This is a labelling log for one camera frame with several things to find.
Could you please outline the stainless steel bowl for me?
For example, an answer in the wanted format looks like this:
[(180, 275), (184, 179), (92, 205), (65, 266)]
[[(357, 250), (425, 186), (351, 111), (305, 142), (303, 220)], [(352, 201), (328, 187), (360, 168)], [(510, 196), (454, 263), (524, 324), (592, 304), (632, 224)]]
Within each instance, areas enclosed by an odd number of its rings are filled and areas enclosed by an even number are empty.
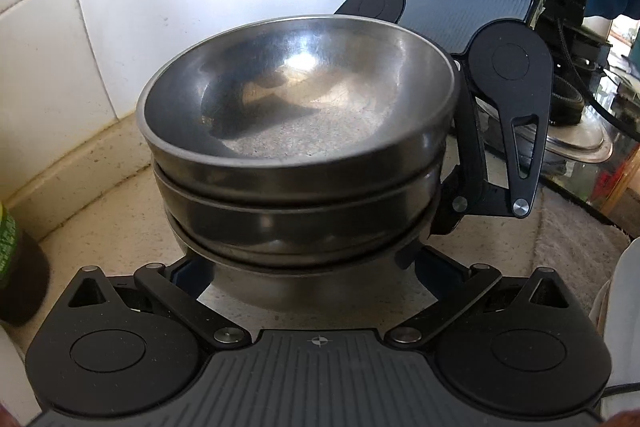
[(137, 121), (160, 169), (195, 193), (346, 198), (432, 165), (460, 87), (452, 58), (398, 25), (280, 18), (176, 56), (144, 87)]

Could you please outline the steel pot lid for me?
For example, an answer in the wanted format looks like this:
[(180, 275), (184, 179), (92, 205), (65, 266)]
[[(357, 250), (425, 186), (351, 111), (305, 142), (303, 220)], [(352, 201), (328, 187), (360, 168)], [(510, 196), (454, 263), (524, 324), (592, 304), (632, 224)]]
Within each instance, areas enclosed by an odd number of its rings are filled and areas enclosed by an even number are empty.
[(613, 154), (613, 142), (600, 118), (585, 109), (576, 126), (548, 127), (546, 151), (585, 164), (601, 164)]

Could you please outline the white towel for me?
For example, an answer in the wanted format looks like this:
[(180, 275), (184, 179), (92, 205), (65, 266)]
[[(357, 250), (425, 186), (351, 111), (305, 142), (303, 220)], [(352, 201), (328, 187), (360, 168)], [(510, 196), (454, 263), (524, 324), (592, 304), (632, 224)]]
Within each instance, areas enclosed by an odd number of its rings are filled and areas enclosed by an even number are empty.
[(555, 269), (582, 309), (589, 312), (630, 239), (548, 188), (541, 190), (540, 203), (532, 267)]

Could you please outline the yellow cap oil bottle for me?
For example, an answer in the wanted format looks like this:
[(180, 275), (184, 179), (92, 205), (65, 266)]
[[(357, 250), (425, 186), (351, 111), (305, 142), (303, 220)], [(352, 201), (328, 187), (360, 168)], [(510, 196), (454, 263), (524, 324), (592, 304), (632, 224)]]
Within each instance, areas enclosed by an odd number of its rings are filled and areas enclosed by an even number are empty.
[(1, 321), (12, 326), (27, 323), (40, 309), (49, 281), (46, 255), (1, 206)]

